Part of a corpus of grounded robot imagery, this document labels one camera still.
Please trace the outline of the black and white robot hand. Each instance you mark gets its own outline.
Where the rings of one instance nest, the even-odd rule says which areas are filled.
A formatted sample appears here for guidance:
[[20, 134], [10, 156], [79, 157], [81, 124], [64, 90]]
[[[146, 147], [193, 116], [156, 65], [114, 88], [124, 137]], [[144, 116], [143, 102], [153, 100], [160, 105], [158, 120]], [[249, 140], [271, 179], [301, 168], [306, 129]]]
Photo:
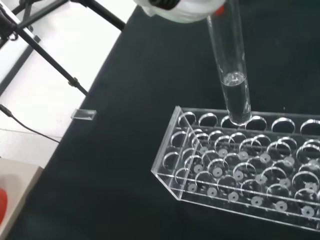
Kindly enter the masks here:
[[211, 16], [225, 0], [136, 0], [150, 17], [159, 16], [176, 23], [194, 23]]

